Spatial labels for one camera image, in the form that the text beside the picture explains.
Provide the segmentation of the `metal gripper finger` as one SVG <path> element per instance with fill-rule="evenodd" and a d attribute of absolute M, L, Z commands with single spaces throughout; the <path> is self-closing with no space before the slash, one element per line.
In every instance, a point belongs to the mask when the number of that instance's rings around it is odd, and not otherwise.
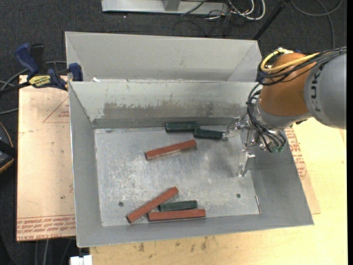
<path fill-rule="evenodd" d="M 244 177 L 249 170 L 250 164 L 254 161 L 255 154 L 252 153 L 250 148 L 245 147 L 239 153 L 239 163 L 238 163 L 238 177 Z"/>
<path fill-rule="evenodd" d="M 226 131 L 222 134 L 222 141 L 228 141 L 230 138 L 235 137 L 243 129 L 243 120 L 239 117 L 233 118 L 227 125 Z"/>

